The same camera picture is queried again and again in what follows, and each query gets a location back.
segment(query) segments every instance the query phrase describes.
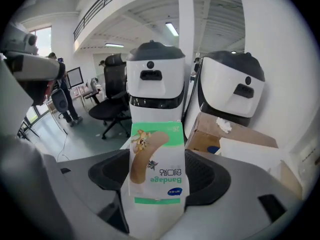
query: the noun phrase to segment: white wall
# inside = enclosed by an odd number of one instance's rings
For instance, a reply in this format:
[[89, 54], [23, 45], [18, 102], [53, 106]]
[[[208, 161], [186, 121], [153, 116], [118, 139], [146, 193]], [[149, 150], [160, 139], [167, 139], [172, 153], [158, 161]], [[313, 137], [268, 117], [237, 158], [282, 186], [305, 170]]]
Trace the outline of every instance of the white wall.
[[320, 102], [318, 47], [289, 0], [242, 0], [245, 51], [256, 57], [266, 88], [250, 127], [279, 147], [294, 147]]
[[100, 61], [104, 61], [106, 57], [112, 55], [112, 53], [96, 53], [93, 54], [93, 63], [95, 68], [95, 73], [97, 75], [104, 73], [104, 68], [102, 66], [99, 66]]
[[86, 82], [96, 76], [92, 53], [80, 51], [74, 54], [73, 31], [78, 17], [60, 17], [52, 23], [52, 51], [56, 56], [63, 57], [66, 70], [80, 67], [83, 81]]
[[320, 153], [320, 109], [312, 120], [310, 127], [299, 140], [299, 142], [290, 150], [292, 153], [300, 154], [305, 159], [310, 152], [315, 149], [315, 154]]

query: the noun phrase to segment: white column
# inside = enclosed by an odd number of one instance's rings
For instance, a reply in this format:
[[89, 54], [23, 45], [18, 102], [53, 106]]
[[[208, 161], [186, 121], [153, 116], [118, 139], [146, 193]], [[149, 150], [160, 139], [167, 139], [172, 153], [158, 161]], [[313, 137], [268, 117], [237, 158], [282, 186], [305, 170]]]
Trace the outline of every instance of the white column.
[[194, 0], [179, 0], [179, 48], [185, 55], [184, 101], [188, 94], [191, 67], [194, 53], [195, 12]]

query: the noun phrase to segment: computer monitor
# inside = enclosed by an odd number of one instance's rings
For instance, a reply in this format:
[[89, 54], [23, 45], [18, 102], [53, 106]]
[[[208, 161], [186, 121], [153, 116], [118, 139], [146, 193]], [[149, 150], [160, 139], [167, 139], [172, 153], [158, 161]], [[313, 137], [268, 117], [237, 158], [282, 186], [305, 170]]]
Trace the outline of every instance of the computer monitor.
[[67, 86], [69, 85], [68, 88], [73, 88], [83, 84], [84, 80], [82, 78], [80, 67], [76, 67], [74, 69], [69, 70], [67, 79], [68, 79]]

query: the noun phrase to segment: tissue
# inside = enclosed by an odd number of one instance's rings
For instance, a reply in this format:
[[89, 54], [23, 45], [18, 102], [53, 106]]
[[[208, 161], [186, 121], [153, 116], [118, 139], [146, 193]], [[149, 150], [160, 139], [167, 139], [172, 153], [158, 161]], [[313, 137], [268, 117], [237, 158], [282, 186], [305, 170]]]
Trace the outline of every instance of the tissue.
[[232, 130], [230, 122], [226, 122], [224, 119], [220, 117], [218, 117], [215, 122], [220, 127], [220, 129], [224, 131], [226, 134], [228, 134]]

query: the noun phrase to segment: white paper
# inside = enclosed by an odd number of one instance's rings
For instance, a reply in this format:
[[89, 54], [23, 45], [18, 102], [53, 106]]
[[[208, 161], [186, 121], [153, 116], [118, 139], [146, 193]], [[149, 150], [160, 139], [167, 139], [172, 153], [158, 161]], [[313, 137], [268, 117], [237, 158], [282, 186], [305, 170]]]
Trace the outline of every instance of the white paper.
[[276, 173], [276, 167], [283, 160], [301, 183], [298, 168], [291, 158], [293, 154], [284, 149], [255, 145], [227, 138], [221, 138], [219, 142], [223, 157], [259, 166], [267, 172], [272, 169], [272, 173]]

